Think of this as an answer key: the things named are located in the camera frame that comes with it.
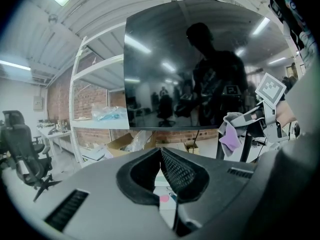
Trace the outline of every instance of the cloth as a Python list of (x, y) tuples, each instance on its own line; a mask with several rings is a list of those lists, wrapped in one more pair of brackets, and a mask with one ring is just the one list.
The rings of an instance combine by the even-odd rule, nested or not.
[(233, 119), (236, 119), (242, 115), (243, 114), (239, 112), (227, 113), (227, 115), (223, 118), (223, 123), (218, 130), (218, 132), (223, 135), (223, 137), (219, 139), (222, 150), (228, 157), (230, 157), (233, 152), (241, 146), (239, 136), (244, 134), (247, 130), (247, 126), (234, 128), (230, 123)]

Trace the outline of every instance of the black office chair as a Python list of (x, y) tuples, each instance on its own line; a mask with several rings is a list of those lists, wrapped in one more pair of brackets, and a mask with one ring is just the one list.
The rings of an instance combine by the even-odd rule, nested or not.
[[(48, 154), (50, 147), (46, 147), (42, 152), (46, 158), (39, 159), (31, 141), (30, 128), (25, 124), (17, 124), (16, 115), (16, 113), (5, 113), (5, 126), (1, 127), (1, 139), (5, 142), (14, 160), (19, 179), (34, 189), (40, 187), (33, 199), (35, 202), (45, 189), (48, 190), (48, 187), (54, 186), (60, 181), (49, 182), (53, 180), (51, 174), (44, 180), (48, 171), (52, 170), (52, 159)], [(28, 170), (27, 174), (23, 174), (19, 161), (23, 161)]]
[[(3, 111), (3, 114), (4, 114), (5, 122), (7, 122), (10, 117), (12, 125), (24, 125), (25, 124), (24, 116), (18, 110), (6, 110), (6, 111)], [(45, 144), (39, 143), (39, 138), (41, 138), (41, 136), (36, 136), (33, 138), (35, 139), (35, 141), (32, 142), (34, 151), (37, 154), (39, 154), (40, 152), (42, 152), (45, 149)]]
[(159, 122), (159, 127), (172, 127), (176, 124), (175, 121), (168, 120), (169, 117), (173, 115), (172, 109), (172, 98), (169, 95), (163, 95), (160, 99), (160, 104), (158, 108), (158, 118), (164, 119)]

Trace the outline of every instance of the pink circle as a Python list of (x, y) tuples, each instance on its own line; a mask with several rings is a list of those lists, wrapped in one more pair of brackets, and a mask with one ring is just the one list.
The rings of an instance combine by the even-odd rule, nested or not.
[(170, 199), (170, 196), (168, 196), (168, 195), (160, 196), (160, 202), (166, 203), (169, 201), (169, 199)]

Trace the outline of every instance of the plastic bag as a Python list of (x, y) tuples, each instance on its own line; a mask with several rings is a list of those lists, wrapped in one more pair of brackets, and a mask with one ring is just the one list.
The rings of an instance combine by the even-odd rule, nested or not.
[(121, 106), (102, 107), (99, 104), (93, 104), (91, 115), (92, 119), (95, 121), (125, 119), (127, 118), (127, 109)]
[(132, 152), (142, 150), (145, 147), (145, 144), (147, 143), (151, 135), (152, 135), (152, 131), (146, 131), (146, 130), (139, 131), (131, 143)]

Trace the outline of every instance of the black television screen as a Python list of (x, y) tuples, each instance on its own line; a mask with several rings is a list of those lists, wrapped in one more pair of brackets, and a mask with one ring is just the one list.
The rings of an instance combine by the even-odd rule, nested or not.
[(255, 107), (266, 72), (288, 77), (292, 60), (278, 26), (244, 7), (184, 0), (143, 10), (125, 28), (130, 128), (218, 128), (228, 112)]

